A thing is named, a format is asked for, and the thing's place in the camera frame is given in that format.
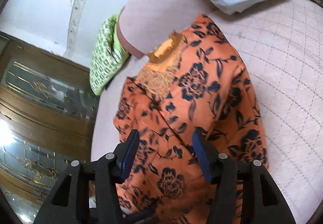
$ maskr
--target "floral pattern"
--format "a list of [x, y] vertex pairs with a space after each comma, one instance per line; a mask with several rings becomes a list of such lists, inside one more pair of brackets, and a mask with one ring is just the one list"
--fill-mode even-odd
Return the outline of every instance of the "floral pattern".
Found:
[[[128, 77], [114, 124], [124, 142], [140, 134], [129, 178], [118, 189], [120, 205], [133, 211], [154, 207], [161, 223], [206, 223], [214, 190], [201, 175], [192, 143], [199, 130], [236, 161], [268, 165], [259, 106], [246, 67], [219, 28], [200, 15], [183, 32], [180, 64], [162, 98]], [[237, 186], [240, 223], [242, 191]]]
[[158, 188], [166, 197], [178, 197], [183, 193], [184, 176], [176, 175], [175, 169], [166, 167], [158, 181]]

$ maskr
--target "green pillow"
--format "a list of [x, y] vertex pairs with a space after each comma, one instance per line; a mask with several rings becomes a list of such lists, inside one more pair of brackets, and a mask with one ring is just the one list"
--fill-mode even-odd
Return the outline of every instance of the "green pillow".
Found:
[[129, 53], [122, 48], [117, 38], [118, 15], [106, 20], [100, 29], [94, 46], [90, 68], [90, 84], [95, 95], [100, 95], [104, 86], [118, 73]]

